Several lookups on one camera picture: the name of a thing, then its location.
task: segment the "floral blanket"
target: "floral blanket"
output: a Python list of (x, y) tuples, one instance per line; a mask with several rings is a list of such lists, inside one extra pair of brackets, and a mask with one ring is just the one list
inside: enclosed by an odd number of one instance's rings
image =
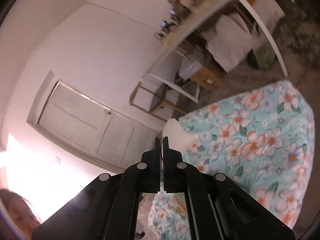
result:
[[(223, 172), (293, 228), (313, 164), (313, 111), (287, 80), (208, 105), (179, 119), (197, 134), (183, 160), (201, 172)], [(156, 195), (149, 228), (158, 239), (190, 239), (175, 194)]]

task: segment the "door panel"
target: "door panel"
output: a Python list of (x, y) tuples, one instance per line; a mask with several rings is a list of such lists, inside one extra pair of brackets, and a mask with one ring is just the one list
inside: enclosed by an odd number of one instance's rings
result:
[(149, 151), (155, 144), (156, 132), (142, 125), (135, 126), (131, 139), (122, 159), (122, 164), (128, 166), (140, 162), (144, 152)]
[(42, 122), (42, 126), (58, 138), (63, 138), (71, 146), (90, 150), (97, 128), (52, 105)]
[(102, 138), (98, 155), (116, 163), (121, 163), (133, 132), (133, 124), (112, 114), (111, 122)]

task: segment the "gray floor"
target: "gray floor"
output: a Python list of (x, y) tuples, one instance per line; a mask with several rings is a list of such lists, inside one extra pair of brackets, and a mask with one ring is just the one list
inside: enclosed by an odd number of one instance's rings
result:
[(155, 194), (144, 194), (143, 200), (141, 200), (139, 205), (138, 219), (143, 225), (144, 232), (146, 233), (143, 240), (157, 240), (155, 233), (148, 228), (148, 217), (154, 197)]
[[(317, 13), (307, 0), (296, 0), (293, 5), (288, 0), (276, 0), (286, 13), (273, 36), (283, 55), (290, 80), (302, 93), (313, 108), (316, 122), (316, 147), (314, 166), (304, 198), (302, 210), (294, 232), (299, 237), (311, 224), (320, 210), (320, 24)], [(276, 62), (268, 71), (253, 70), (246, 62), (241, 63), (224, 77), (223, 84), (215, 91), (201, 91), (199, 103), (195, 104), (184, 96), (179, 97), (178, 105), (186, 112), (191, 112), (223, 98), (241, 92), (257, 89), (269, 83), (284, 79), (283, 72)], [(187, 90), (194, 91), (194, 85)], [(144, 200), (140, 216), (145, 228), (152, 197)], [(156, 239), (148, 231), (146, 239)]]

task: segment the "chair leg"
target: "chair leg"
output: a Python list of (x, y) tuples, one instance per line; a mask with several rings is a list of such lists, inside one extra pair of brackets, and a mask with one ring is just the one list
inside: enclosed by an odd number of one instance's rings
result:
[(166, 104), (167, 106), (170, 106), (171, 108), (173, 108), (174, 110), (178, 111), (181, 114), (184, 114), (184, 115), (187, 114), (185, 111), (181, 110), (174, 103), (172, 103), (172, 102), (170, 102), (168, 100), (164, 100), (163, 103)]
[(159, 116), (157, 116), (157, 115), (155, 115), (155, 114), (152, 114), (152, 113), (150, 113), (150, 112), (147, 111), (146, 109), (143, 109), (143, 108), (140, 107), (140, 106), (137, 106), (137, 105), (135, 105), (135, 104), (132, 104), (132, 106), (134, 106), (135, 108), (138, 108), (139, 110), (145, 112), (146, 114), (150, 114), (151, 116), (153, 116), (153, 117), (155, 117), (155, 118), (158, 118), (158, 119), (161, 120), (161, 121), (167, 122), (166, 119), (163, 119), (163, 118), (161, 118), (161, 117), (159, 117)]

